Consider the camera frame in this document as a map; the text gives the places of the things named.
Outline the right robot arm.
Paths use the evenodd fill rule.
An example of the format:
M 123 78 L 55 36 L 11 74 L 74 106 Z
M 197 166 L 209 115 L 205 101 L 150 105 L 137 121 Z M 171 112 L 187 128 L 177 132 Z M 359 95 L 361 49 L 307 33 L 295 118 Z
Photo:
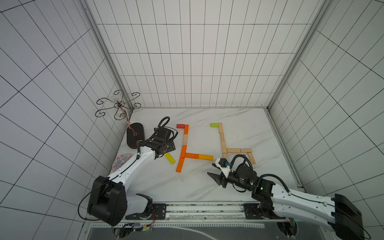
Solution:
M 268 220 L 295 219 L 322 226 L 336 233 L 342 240 L 370 238 L 363 227 L 361 211 L 345 196 L 316 196 L 291 190 L 282 179 L 273 174 L 258 176 L 247 164 L 240 164 L 234 171 L 226 159 L 219 159 L 213 166 L 220 174 L 208 173 L 219 186 L 232 185 L 238 192 L 250 192 L 259 202 L 259 215 Z M 276 184 L 268 180 L 273 177 Z

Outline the orange block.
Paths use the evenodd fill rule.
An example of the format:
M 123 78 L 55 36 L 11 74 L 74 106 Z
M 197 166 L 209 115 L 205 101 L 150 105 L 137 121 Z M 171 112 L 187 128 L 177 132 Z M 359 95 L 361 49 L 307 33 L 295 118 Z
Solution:
M 199 155 L 199 154 L 185 153 L 185 158 L 189 158 L 189 159 L 199 159 L 199 158 L 200 158 L 200 155 Z
M 187 151 L 187 146 L 183 145 L 180 158 L 184 159 L 186 157 L 186 151 Z
M 184 135 L 188 135 L 188 134 L 189 134 L 189 125 L 185 125 Z
M 177 169 L 176 169 L 177 173 L 181 173 L 182 172 L 184 161 L 185 161 L 184 158 L 180 158 L 179 159 L 178 166 L 177 166 Z

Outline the natural wood block small diagonal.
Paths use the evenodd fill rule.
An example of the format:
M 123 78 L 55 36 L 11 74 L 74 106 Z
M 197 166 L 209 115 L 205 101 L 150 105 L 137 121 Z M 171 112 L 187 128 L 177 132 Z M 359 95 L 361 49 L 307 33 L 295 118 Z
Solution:
M 241 149 L 241 153 L 252 153 L 252 149 Z

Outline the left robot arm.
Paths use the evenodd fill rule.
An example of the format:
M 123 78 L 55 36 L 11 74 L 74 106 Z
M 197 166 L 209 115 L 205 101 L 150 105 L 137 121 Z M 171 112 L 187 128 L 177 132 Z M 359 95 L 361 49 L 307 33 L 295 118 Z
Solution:
M 114 173 L 99 176 L 90 192 L 87 213 L 111 226 L 126 216 L 148 219 L 153 214 L 153 200 L 144 194 L 127 196 L 127 190 L 139 173 L 155 159 L 176 149 L 178 131 L 156 127 L 150 138 L 137 141 L 137 153 Z

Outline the yellow block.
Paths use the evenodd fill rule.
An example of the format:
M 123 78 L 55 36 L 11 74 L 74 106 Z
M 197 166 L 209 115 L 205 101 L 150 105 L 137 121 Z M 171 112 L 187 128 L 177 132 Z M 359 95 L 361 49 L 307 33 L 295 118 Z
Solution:
M 200 160 L 207 160 L 207 161 L 212 161 L 214 159 L 213 156 L 210 155 L 199 155 Z

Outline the yellow-green block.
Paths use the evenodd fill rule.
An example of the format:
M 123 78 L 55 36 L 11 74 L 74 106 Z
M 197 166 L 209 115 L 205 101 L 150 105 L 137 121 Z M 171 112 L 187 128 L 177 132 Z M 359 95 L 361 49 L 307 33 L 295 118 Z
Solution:
M 166 154 L 164 154 L 164 156 L 166 157 L 166 159 L 169 161 L 169 163 L 171 165 L 173 165 L 176 162 L 175 159 L 171 156 L 170 153 L 166 153 Z

